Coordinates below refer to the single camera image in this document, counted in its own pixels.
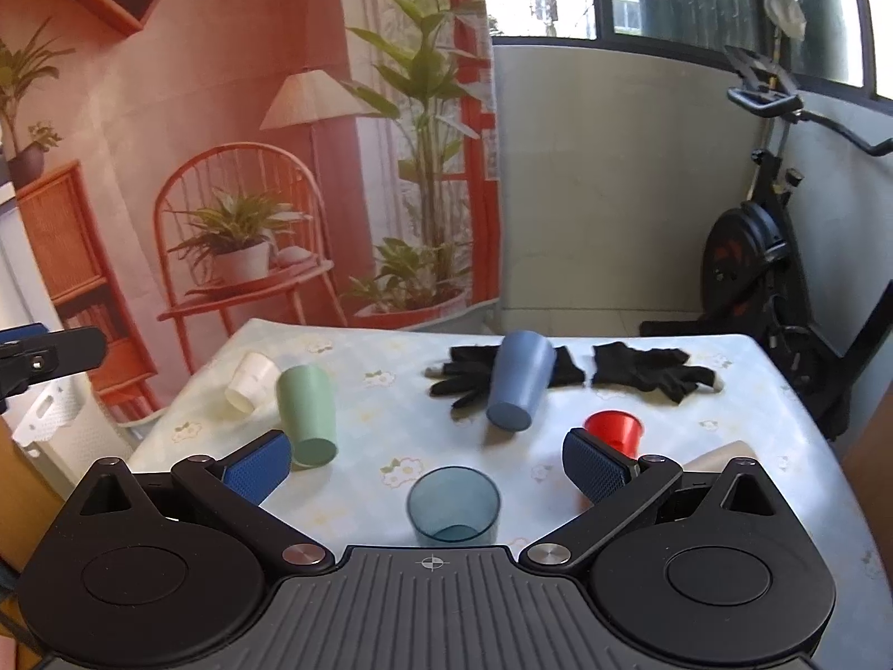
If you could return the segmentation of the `blue plastic cup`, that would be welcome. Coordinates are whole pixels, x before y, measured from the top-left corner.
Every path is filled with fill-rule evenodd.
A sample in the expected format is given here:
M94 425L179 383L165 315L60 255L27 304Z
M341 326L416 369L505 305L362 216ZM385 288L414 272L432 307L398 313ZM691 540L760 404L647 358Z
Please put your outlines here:
M521 433L531 427L557 360L557 351L542 334L513 331L495 354L487 420L497 428Z

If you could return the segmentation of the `black exercise bike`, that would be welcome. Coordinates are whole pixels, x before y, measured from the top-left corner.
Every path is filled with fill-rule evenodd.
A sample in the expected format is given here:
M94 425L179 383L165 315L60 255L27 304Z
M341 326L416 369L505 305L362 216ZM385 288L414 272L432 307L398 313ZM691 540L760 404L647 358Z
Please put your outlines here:
M782 166L782 150L761 145L751 190L712 226L701 259L702 313L687 320L644 320L644 337L746 334L795 390L825 439L849 427L855 382L891 331L885 289L846 351L834 350L813 319L801 254L787 206L802 174Z

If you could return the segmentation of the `white paper cup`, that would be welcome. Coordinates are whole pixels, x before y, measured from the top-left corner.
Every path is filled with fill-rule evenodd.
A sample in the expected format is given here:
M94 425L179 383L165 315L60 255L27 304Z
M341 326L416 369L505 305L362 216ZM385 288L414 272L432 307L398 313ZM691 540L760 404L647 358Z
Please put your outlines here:
M280 371L262 352L245 352L224 389L224 398L236 410L253 413L276 395Z

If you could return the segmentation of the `printed room backdrop curtain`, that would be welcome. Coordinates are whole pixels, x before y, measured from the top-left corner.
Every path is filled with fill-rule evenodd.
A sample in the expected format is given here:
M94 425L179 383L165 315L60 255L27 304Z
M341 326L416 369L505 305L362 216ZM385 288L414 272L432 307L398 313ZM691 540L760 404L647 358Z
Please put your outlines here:
M115 419L253 318L439 324L500 293L484 0L2 0L2 151Z

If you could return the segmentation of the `green plastic cup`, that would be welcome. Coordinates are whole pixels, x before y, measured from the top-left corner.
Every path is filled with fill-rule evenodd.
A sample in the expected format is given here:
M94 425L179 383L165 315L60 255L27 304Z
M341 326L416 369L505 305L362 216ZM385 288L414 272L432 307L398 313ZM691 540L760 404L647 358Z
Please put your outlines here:
M301 467L321 467L338 455L336 405L328 373L316 365L289 367L276 384L280 424Z

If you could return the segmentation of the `white plastic crate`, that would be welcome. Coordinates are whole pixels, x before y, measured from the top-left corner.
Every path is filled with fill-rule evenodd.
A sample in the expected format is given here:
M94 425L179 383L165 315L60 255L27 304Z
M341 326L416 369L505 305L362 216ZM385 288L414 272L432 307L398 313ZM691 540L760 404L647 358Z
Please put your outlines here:
M9 425L21 448L59 439L60 454L129 458L136 440L112 416L87 374L56 378L12 399Z

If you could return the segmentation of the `left black glove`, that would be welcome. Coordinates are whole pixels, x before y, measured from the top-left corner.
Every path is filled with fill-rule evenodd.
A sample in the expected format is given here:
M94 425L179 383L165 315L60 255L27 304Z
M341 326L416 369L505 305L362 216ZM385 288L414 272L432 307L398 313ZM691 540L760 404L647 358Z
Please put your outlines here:
M453 410L465 410L486 401L491 390L497 345L453 346L449 360L430 367L425 375L434 378L428 395L434 398L454 396ZM555 350L555 363L548 387L581 386L586 374L572 360L566 346Z

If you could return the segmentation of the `floral table cloth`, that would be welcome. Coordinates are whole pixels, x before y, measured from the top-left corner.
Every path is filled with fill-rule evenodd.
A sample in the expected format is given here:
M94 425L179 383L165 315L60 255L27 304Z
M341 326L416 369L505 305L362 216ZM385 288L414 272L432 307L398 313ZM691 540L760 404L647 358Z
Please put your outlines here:
M501 493L498 538L521 549L572 519L584 499L563 475L563 437L606 410L633 414L640 448L678 463L725 444L748 444L834 576L837 605L816 659L825 668L891 662L891 596L865 516L823 435L757 343L743 336L686 337L681 348L721 378L681 404L660 393L583 384L546 393L521 433L492 427L482 411L455 413L430 392L451 334L339 330L250 320L209 358L130 458L160 472L194 454L222 457L279 422L274 405L242 413L225 388L249 352L278 367L321 367L332 380L338 454L297 470L266 508L334 552L350 544L409 546L413 482L440 466L474 467Z

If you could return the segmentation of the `red plastic cup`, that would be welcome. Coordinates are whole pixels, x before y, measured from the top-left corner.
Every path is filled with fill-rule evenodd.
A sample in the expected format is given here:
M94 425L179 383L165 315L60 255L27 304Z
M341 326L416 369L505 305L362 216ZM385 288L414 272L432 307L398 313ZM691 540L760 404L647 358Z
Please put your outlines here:
M638 457L644 425L633 414L621 410L598 411L584 421L584 429L625 457Z

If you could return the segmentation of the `right black glove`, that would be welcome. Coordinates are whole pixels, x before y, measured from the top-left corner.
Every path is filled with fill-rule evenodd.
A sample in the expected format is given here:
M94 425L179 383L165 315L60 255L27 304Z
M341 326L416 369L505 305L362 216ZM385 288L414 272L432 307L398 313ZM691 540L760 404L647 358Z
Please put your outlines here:
M676 348L636 350L623 342L593 348L593 386L631 387L640 393L660 392L681 404L699 389L721 392L722 378L710 367L691 365L689 352Z

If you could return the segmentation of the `black glove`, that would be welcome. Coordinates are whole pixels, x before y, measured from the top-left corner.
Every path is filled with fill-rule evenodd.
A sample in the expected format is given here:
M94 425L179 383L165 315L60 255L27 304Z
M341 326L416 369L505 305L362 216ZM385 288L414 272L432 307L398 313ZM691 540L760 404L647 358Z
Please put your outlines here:
M434 398L454 396L453 410L465 410L486 401L491 390L497 345L453 346L449 360L430 367L425 375L434 378L428 395ZM548 387L581 386L586 374L572 360L566 346L555 350L555 363Z
M593 348L593 386L631 387L640 393L660 392L681 404L699 389L721 392L722 378L710 367L691 365L689 352L676 348L636 350L623 342Z

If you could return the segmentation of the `transparent teal cup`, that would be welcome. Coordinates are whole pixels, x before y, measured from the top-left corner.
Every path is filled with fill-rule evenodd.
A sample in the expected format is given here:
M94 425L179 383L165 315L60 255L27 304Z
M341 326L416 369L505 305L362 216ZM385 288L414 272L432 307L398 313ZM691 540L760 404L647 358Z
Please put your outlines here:
M424 548L489 546L497 541L501 495L497 484L477 469L444 466L413 484L406 510Z

